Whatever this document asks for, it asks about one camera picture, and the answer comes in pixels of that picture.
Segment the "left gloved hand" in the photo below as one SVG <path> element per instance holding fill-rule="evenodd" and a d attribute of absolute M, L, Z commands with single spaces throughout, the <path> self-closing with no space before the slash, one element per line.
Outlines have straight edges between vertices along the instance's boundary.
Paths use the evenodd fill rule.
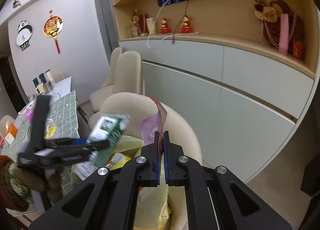
<path fill-rule="evenodd" d="M 8 156 L 1 156 L 1 204 L 8 209 L 25 212 L 34 202 L 31 191 L 47 194 L 56 204 L 63 198 L 60 173 L 48 179 L 36 170 L 24 170 Z"/>

